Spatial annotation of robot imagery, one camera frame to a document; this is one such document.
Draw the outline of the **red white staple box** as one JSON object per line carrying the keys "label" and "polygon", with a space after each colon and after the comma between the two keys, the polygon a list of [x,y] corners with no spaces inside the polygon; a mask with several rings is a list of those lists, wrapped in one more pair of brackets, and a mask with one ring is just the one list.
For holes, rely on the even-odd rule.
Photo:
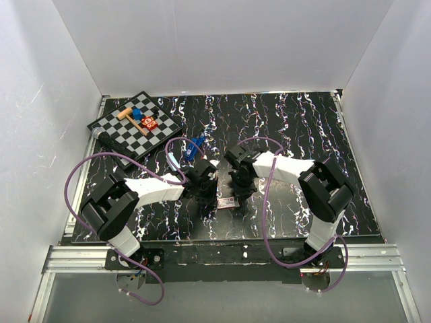
{"label": "red white staple box", "polygon": [[239,207],[239,202],[233,196],[218,199],[218,209],[231,209]]}

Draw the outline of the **light blue stapler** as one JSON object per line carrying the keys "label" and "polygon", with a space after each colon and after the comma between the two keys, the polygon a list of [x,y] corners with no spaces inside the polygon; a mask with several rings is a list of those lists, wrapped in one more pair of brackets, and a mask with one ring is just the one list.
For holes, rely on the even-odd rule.
{"label": "light blue stapler", "polygon": [[169,166],[171,167],[172,170],[177,170],[177,169],[180,168],[180,166],[179,166],[176,158],[174,157],[173,152],[169,152],[168,153],[167,159],[168,159],[168,164],[169,164]]}

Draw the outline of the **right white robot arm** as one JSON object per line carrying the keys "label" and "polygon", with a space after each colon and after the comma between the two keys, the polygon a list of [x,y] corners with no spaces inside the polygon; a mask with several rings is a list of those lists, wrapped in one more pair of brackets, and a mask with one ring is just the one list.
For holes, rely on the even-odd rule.
{"label": "right white robot arm", "polygon": [[270,151],[246,150],[239,145],[229,149],[224,157],[232,166],[231,187],[239,203],[257,191],[257,178],[282,181],[302,190],[313,214],[303,248],[291,254],[286,264],[272,251],[269,253],[276,263],[287,268],[305,264],[316,268],[323,266],[335,242],[338,223],[355,195],[339,166],[329,157],[323,161],[294,159]]}

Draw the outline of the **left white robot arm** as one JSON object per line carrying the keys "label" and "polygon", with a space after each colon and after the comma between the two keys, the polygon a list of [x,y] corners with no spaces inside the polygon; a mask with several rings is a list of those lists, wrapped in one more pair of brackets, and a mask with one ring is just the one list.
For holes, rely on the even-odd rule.
{"label": "left white robot arm", "polygon": [[143,252],[137,238],[127,227],[132,213],[145,205],[181,199],[195,199],[204,205],[217,205],[217,167],[200,159],[192,167],[182,168],[184,184],[177,184],[178,172],[157,178],[130,179],[119,175],[105,178],[81,203],[79,215],[96,232],[120,252],[120,261],[129,269],[138,268]]}

